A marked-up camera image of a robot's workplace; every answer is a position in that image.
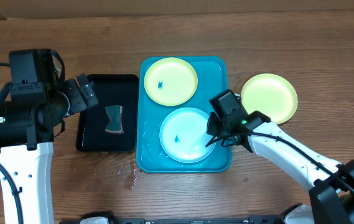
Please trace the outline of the light blue plate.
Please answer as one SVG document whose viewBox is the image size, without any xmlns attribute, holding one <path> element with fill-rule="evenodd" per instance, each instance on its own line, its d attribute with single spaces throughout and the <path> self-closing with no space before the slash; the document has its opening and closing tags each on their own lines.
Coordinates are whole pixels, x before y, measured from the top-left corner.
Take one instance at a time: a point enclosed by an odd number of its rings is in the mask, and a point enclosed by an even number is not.
<svg viewBox="0 0 354 224">
<path fill-rule="evenodd" d="M 165 153 L 177 162 L 193 164 L 206 159 L 215 144 L 207 145 L 209 115 L 196 108 L 180 108 L 163 120 L 159 139 Z"/>
</svg>

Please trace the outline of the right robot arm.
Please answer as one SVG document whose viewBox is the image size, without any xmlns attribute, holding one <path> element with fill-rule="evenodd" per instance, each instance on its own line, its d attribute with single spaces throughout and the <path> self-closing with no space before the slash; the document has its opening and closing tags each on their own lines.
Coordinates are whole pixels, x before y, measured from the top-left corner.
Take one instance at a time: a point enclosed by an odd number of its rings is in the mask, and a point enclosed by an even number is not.
<svg viewBox="0 0 354 224">
<path fill-rule="evenodd" d="M 230 140 L 266 158 L 309 193 L 310 205 L 295 205 L 280 223 L 354 224 L 354 160 L 342 164 L 322 156 L 286 134 L 264 114 L 212 112 L 207 133 L 210 144 Z"/>
</svg>

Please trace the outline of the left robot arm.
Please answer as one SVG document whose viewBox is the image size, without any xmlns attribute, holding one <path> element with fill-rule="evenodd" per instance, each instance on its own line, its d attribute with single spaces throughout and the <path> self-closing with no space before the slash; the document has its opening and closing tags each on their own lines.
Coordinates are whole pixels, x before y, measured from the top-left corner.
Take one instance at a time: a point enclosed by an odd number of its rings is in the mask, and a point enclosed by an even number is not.
<svg viewBox="0 0 354 224">
<path fill-rule="evenodd" d="M 54 223 L 54 127 L 98 100 L 85 74 L 12 75 L 0 93 L 0 181 L 6 223 Z"/>
</svg>

